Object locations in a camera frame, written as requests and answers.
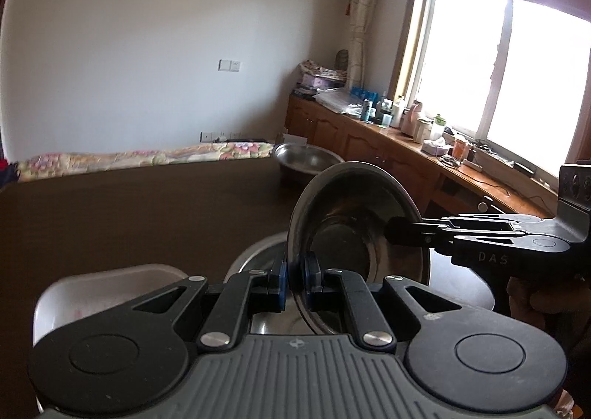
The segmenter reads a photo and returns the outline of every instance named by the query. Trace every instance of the window pane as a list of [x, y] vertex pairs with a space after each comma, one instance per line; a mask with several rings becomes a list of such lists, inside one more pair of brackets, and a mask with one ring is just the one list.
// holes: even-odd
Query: window pane
[[577, 125], [591, 24], [514, 2], [509, 57], [488, 138], [558, 176]]
[[476, 132], [491, 87], [507, 0], [435, 0], [417, 100]]

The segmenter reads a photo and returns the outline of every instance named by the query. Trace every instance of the metal screw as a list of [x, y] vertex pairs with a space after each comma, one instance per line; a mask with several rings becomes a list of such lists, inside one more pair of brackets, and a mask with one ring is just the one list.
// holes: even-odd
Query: metal screw
[[223, 332], [208, 332], [201, 336], [201, 344], [208, 347], [222, 347], [230, 342], [230, 336]]
[[394, 338], [384, 331], [371, 331], [363, 335], [363, 342], [374, 347], [387, 346], [393, 340]]

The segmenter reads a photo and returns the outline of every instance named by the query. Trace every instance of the finger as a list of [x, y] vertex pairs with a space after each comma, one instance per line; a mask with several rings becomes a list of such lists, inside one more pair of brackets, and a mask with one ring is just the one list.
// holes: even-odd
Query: finger
[[512, 277], [507, 284], [507, 294], [518, 303], [530, 304], [531, 286], [521, 279]]
[[546, 319], [542, 313], [534, 311], [528, 305], [516, 301], [509, 297], [509, 308], [511, 309], [511, 317], [518, 321], [530, 324], [538, 329], [546, 329]]
[[545, 314], [591, 312], [591, 289], [586, 281], [570, 281], [534, 292], [533, 309]]

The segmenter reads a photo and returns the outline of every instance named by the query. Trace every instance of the ribbed gray surface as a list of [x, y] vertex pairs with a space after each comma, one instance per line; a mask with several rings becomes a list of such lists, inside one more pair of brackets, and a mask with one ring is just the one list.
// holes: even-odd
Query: ribbed gray surface
[[[45, 419], [63, 419], [55, 411]], [[176, 392], [129, 419], [464, 419], [418, 390], [394, 356], [348, 336], [247, 336], [202, 357]], [[513, 417], [553, 419], [548, 408]]]

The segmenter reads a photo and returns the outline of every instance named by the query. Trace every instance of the window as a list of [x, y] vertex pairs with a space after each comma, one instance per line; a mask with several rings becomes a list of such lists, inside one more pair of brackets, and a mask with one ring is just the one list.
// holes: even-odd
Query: window
[[422, 48], [410, 98], [428, 116], [558, 176], [587, 82], [591, 23], [521, 0], [428, 0]]

